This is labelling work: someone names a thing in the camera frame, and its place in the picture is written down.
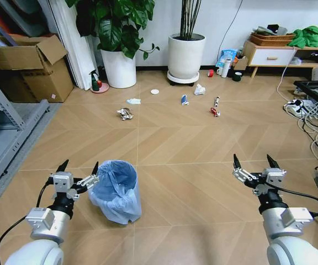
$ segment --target white flower pot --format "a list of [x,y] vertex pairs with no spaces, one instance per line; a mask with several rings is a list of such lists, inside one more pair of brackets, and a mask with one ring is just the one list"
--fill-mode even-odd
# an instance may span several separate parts
[[101,53],[110,86],[127,88],[136,84],[135,57],[130,59],[122,51],[101,50]]
[[192,34],[196,40],[177,40],[174,34],[169,37],[169,73],[182,80],[192,79],[201,66],[205,36]]

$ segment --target bamboo plant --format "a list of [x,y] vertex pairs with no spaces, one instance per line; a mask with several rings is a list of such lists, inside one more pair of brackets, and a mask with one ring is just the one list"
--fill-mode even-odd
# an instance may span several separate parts
[[181,9],[181,40],[193,40],[192,33],[196,24],[202,0],[182,0]]

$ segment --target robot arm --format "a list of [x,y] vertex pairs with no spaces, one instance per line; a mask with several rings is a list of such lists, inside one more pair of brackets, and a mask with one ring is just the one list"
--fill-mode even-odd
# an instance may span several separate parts
[[62,265],[63,251],[59,245],[65,240],[74,202],[81,193],[99,182],[98,163],[92,174],[84,179],[73,178],[71,172],[65,172],[67,164],[68,160],[47,181],[55,188],[54,203],[47,208],[32,208],[25,217],[32,228],[30,237],[34,241],[14,252],[6,265]]
[[249,173],[242,169],[234,155],[232,174],[258,196],[263,216],[263,227],[269,242],[267,257],[270,265],[318,264],[318,250],[303,239],[303,227],[313,221],[307,208],[290,208],[278,194],[286,171],[267,155],[270,168],[262,173]]

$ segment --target cardboard box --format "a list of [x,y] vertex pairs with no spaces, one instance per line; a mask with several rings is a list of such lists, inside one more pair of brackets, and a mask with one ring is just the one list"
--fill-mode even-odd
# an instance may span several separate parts
[[239,59],[237,63],[233,63],[233,67],[235,71],[244,71],[247,67],[248,58],[244,56],[243,58]]
[[13,102],[63,102],[73,83],[56,36],[13,36],[22,46],[0,47],[0,89]]

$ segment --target green cloth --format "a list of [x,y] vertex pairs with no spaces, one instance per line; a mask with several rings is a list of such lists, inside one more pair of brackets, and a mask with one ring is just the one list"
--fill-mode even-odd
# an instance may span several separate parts
[[295,37],[288,46],[296,46],[299,48],[318,47],[318,27],[309,26],[303,30],[294,31]]

